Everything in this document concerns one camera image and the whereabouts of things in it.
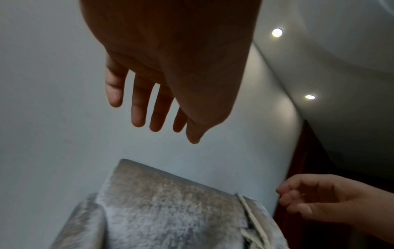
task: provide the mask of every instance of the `fingernail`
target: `fingernail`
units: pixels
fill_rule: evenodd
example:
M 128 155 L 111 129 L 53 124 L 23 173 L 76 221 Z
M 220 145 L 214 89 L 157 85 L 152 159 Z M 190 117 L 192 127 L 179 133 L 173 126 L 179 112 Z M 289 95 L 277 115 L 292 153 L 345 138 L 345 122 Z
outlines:
M 310 217 L 313 215 L 312 209 L 308 204 L 298 204 L 298 211 L 302 214 L 302 216 Z

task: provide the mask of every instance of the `recessed ceiling light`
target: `recessed ceiling light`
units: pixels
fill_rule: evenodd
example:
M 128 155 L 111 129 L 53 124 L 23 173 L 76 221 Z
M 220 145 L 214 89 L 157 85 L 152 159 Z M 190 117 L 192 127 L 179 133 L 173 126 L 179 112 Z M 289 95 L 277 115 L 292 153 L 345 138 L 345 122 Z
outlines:
M 272 31 L 272 35 L 273 35 L 274 37 L 281 37 L 282 34 L 283 34 L 283 30 L 281 30 L 281 29 L 274 29 L 274 30 Z
M 307 99 L 316 99 L 316 96 L 313 96 L 313 95 L 306 95 L 305 98 L 307 98 Z

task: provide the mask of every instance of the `wall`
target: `wall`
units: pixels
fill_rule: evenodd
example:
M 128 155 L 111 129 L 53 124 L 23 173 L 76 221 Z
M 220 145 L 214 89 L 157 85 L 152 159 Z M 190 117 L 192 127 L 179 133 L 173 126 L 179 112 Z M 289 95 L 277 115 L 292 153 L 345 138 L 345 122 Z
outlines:
M 0 248 L 47 248 L 122 157 L 273 212 L 301 119 L 255 47 L 229 120 L 193 146 L 171 131 L 175 104 L 161 132 L 131 126 L 132 74 L 124 106 L 109 107 L 103 49 L 76 1 L 4 0 L 0 9 Z

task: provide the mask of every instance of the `ceiling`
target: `ceiling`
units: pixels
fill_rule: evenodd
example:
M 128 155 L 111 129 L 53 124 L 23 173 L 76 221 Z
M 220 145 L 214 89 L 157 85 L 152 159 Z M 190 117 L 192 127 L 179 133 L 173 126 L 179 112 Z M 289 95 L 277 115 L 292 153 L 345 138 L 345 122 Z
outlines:
M 394 179 L 394 0 L 264 0 L 254 42 L 338 167 Z

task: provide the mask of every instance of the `gray velvet armchair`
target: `gray velvet armchair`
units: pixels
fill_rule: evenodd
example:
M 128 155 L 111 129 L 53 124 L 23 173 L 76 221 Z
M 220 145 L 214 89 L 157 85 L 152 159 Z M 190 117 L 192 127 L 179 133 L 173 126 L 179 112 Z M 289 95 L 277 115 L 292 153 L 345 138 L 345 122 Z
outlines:
M 287 248 L 265 208 L 245 201 L 269 248 Z M 77 205 L 51 249 L 242 249 L 249 247 L 243 229 L 253 230 L 237 196 L 121 160 L 100 192 Z

